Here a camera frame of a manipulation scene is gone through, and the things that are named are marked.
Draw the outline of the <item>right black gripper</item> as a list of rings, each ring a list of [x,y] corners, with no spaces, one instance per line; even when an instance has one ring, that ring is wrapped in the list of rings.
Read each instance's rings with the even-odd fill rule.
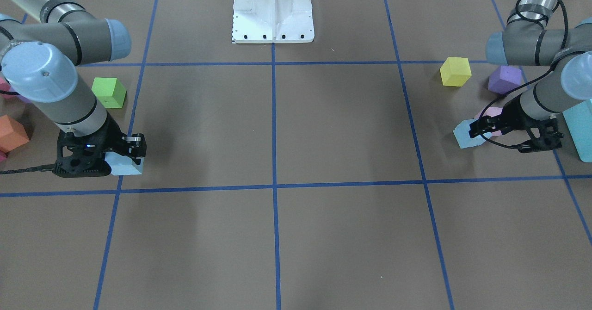
[[[131,159],[146,156],[147,142],[144,134],[125,135],[109,113],[106,114],[104,124],[95,132],[95,136],[103,152],[115,152]]]

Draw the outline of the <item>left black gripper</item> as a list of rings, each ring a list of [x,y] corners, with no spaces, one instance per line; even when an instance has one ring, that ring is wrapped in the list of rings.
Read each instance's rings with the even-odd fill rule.
[[[530,130],[536,126],[536,120],[526,114],[520,99],[512,99],[498,116],[482,116],[469,123],[468,135],[471,138],[486,134],[501,136],[510,131]]]

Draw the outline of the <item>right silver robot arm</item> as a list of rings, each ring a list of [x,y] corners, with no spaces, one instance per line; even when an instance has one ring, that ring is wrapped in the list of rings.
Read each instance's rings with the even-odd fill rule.
[[[99,155],[119,154],[139,163],[140,134],[127,136],[76,70],[116,61],[131,52],[131,36],[118,20],[98,19],[75,0],[12,0],[38,24],[1,18],[1,73],[59,129],[63,145]]]

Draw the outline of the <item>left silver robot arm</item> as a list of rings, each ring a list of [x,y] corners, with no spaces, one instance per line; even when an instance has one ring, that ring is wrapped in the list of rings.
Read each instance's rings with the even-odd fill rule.
[[[501,114],[471,123],[468,135],[524,130],[530,139],[521,149],[560,145],[556,115],[591,98],[591,22],[569,28],[563,0],[516,0],[505,29],[488,39],[486,56],[493,65],[548,69]]]

